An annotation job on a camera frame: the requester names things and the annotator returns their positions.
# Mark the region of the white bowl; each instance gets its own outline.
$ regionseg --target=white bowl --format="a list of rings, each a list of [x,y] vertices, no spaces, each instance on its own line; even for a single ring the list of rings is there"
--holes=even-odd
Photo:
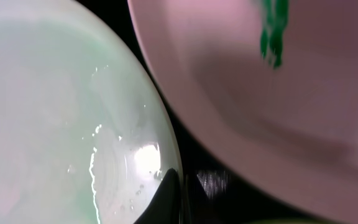
[[[263,2],[129,5],[152,75],[212,155],[280,200],[358,223],[358,1]]]
[[[133,223],[181,162],[125,44],[71,1],[0,1],[0,223]]]

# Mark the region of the white plate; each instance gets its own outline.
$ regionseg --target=white plate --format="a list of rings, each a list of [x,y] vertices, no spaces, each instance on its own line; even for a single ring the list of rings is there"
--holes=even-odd
[[[286,27],[260,0],[129,6],[162,93],[212,155],[274,197],[358,223],[358,1],[290,1]],[[283,31],[276,69],[264,28]]]
[[[133,223],[176,139],[152,82],[71,1],[0,1],[0,223]]]

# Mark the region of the green paint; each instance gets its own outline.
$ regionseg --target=green paint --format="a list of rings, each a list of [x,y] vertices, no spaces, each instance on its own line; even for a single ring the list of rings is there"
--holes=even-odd
[[[260,36],[260,53],[266,59],[273,55],[273,68],[282,64],[283,33],[288,23],[288,0],[261,0],[264,12],[263,29]]]

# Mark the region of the green smear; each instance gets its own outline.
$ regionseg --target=green smear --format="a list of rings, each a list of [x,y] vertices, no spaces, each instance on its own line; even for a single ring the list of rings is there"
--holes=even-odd
[[[265,60],[270,51],[271,55],[275,57],[274,69],[282,64],[283,33],[288,23],[288,5],[288,0],[262,0],[264,24],[260,36],[260,53]]]

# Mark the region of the black background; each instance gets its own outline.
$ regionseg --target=black background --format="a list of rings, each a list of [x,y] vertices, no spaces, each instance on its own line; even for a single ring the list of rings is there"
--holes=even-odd
[[[125,0],[78,0],[78,2],[102,19],[120,37],[149,73],[136,40],[127,2]],[[226,191],[213,200],[200,194],[190,196],[190,202],[196,205],[193,206],[192,211],[193,223],[243,223],[266,219],[310,218],[284,205],[283,202],[263,194],[227,171],[197,143],[174,115],[163,96],[162,99],[177,137],[184,175],[190,180],[196,180],[195,176],[199,170],[224,171],[230,175],[231,181]],[[196,181],[189,181],[189,183],[197,184]]]

